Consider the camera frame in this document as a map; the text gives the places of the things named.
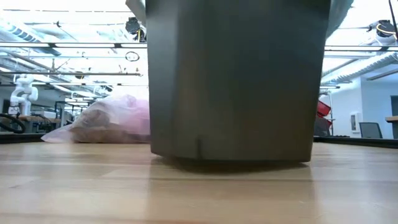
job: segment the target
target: plastic bag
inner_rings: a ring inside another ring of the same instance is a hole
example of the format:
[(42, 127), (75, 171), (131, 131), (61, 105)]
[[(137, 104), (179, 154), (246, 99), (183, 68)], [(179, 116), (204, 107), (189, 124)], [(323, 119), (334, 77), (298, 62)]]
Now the plastic bag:
[(131, 95), (109, 96), (84, 110), (73, 124), (42, 137), (54, 143), (148, 143), (149, 102)]

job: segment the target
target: white robot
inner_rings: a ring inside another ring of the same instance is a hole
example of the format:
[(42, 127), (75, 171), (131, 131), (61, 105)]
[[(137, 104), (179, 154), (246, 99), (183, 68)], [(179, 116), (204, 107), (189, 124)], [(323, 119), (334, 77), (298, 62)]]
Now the white robot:
[[(32, 87), (33, 81), (33, 75), (20, 75), (16, 81), (16, 89), (11, 93), (8, 114), (14, 115), (20, 113), (21, 115), (30, 115), (31, 102), (36, 101), (39, 97), (37, 88)], [(19, 111), (19, 103), (22, 106), (22, 111)]]

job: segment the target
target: wall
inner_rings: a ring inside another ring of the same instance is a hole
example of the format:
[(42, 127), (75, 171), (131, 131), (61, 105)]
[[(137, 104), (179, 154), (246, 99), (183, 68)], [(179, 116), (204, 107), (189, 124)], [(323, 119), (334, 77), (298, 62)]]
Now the wall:
[[(11, 93), (15, 87), (0, 87), (0, 112), (2, 112), (2, 104), (4, 99), (9, 100)], [(39, 99), (32, 102), (36, 105), (51, 106), (54, 107), (56, 101), (65, 101), (64, 93), (57, 90), (46, 90), (44, 87), (38, 87)]]
[[(362, 113), (361, 79), (356, 78), (350, 84), (343, 84), (338, 90), (332, 90), (332, 110), (334, 135), (360, 138), (361, 133), (351, 131), (351, 114)], [(320, 101), (330, 105), (329, 96), (323, 96)]]
[(392, 116), (391, 96), (398, 96), (398, 83), (363, 80), (361, 86), (363, 121), (379, 123), (383, 138), (394, 138), (386, 117)]

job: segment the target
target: gray trash can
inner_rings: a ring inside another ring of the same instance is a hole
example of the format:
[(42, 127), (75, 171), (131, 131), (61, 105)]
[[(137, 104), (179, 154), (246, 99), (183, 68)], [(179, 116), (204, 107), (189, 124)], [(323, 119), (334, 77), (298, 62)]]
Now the gray trash can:
[(309, 161), (330, 1), (146, 0), (152, 152)]

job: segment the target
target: office chair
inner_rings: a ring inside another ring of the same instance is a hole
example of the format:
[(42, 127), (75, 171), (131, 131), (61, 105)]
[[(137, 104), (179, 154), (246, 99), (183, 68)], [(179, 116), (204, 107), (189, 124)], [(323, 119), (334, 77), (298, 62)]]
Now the office chair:
[(362, 138), (376, 138), (382, 139), (379, 123), (374, 122), (360, 122), (359, 128), (361, 128)]

